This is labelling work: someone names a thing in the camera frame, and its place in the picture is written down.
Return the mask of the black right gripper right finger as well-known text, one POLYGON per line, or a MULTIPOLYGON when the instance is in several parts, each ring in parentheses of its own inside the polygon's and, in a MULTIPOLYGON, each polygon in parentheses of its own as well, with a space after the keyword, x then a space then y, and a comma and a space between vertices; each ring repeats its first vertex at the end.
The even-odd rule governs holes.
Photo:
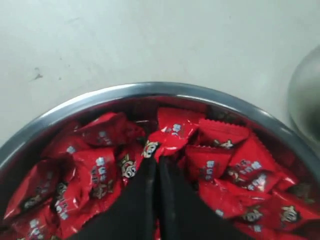
POLYGON ((214 213, 185 181, 167 157, 158 162, 163 240, 249 240, 230 222, 214 213))

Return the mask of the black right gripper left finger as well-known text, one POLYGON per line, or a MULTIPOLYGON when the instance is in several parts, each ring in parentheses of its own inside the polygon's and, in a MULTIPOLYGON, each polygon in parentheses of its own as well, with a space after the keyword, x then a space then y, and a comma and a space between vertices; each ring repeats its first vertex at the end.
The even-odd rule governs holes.
POLYGON ((70 240, 152 240, 157 162, 145 158, 131 182, 111 207, 98 214, 70 240))

